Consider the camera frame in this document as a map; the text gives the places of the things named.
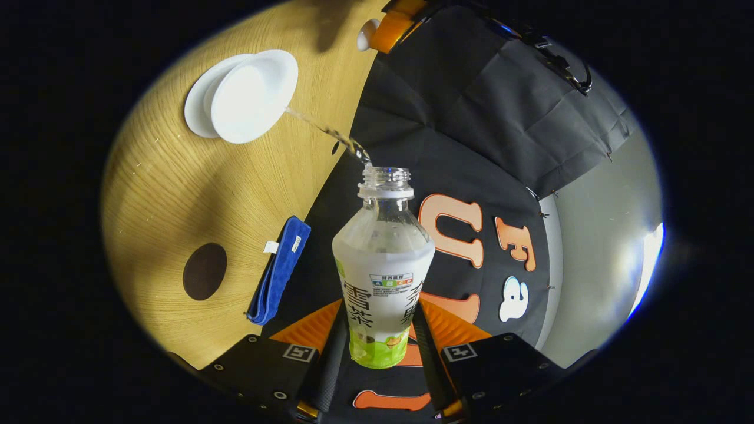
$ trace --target orange panel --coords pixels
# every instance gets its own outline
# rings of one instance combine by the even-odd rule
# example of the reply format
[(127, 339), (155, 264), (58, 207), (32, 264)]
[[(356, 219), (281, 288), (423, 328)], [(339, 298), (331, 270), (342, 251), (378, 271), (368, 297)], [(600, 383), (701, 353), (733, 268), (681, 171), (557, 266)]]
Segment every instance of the orange panel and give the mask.
[(421, 309), (427, 317), (434, 345), (440, 352), (444, 347), (462, 345), (492, 337), (474, 324), (469, 324), (451, 312), (419, 297)]
[(390, 50), (413, 24), (413, 17), (427, 6), (425, 0), (402, 0), (390, 9), (380, 21), (369, 46), (382, 53)]
[(314, 347), (322, 353), (342, 301), (343, 299), (338, 299), (323, 308), (319, 308), (278, 331), (270, 339), (293, 345)]
[[(478, 294), (472, 294), (464, 300), (450, 299), (448, 297), (435, 296), (433, 294), (421, 292), (422, 299), (434, 303), (440, 308), (446, 311), (452, 312), (464, 321), (473, 323), (477, 320), (479, 314), (480, 299)], [(411, 324), (409, 329), (409, 337), (416, 340), (416, 332), (414, 331), (414, 324)]]
[(406, 356), (403, 357), (401, 362), (398, 362), (396, 367), (420, 367), (421, 366), (421, 354), (419, 353), (419, 346), (407, 345)]

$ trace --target green label section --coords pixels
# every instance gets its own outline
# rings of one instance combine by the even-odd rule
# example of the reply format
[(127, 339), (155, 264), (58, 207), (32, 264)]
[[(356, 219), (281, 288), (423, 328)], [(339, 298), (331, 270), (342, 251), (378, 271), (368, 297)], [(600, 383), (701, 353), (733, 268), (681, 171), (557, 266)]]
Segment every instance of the green label section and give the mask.
[(348, 344), (351, 359), (362, 367), (384, 370), (394, 367), (406, 356), (406, 345), (409, 342), (408, 328), (401, 335), (388, 337), (384, 342), (367, 337), (371, 343), (359, 337), (352, 328), (348, 328), (348, 331), (351, 335), (351, 342)]
[(335, 266), (338, 267), (338, 274), (340, 274), (341, 277), (345, 278), (345, 271), (343, 271), (343, 264), (340, 263), (340, 261), (337, 258), (335, 259)]

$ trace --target white knob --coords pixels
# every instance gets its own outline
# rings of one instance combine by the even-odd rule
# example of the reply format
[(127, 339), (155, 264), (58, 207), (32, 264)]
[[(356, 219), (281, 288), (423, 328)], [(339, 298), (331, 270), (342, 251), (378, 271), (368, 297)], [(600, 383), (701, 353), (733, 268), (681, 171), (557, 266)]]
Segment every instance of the white knob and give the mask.
[(372, 41), (372, 36), (375, 35), (378, 27), (379, 21), (377, 19), (367, 20), (367, 22), (361, 26), (359, 35), (356, 37), (356, 48), (358, 48), (359, 51), (369, 50), (369, 42)]

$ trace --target dark circular hole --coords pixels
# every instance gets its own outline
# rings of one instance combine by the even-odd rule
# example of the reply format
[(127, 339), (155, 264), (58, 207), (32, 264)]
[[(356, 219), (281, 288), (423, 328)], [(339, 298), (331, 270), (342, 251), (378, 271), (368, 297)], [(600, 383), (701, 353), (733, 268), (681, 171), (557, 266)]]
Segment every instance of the dark circular hole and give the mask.
[(199, 247), (183, 268), (183, 290), (193, 300), (205, 300), (212, 296), (225, 277), (228, 257), (225, 249), (217, 243)]

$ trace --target wooden table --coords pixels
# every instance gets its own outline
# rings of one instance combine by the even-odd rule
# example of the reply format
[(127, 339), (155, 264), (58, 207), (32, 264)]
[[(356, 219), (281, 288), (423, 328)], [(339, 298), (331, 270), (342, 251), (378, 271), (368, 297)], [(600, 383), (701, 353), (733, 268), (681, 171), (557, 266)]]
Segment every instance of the wooden table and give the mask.
[[(112, 276), (145, 330), (196, 368), (260, 334), (244, 312), (269, 258), (265, 242), (288, 217), (305, 219), (343, 149), (331, 155), (332, 139), (289, 115), (247, 144), (198, 137), (183, 118), (186, 95), (226, 57), (282, 49), (299, 63), (291, 107), (349, 132), (375, 58), (358, 51), (356, 36), (385, 1), (323, 3), (278, 5), (196, 47), (157, 78), (112, 147), (101, 205)], [(199, 301), (183, 271), (207, 243), (225, 249), (227, 268)]]

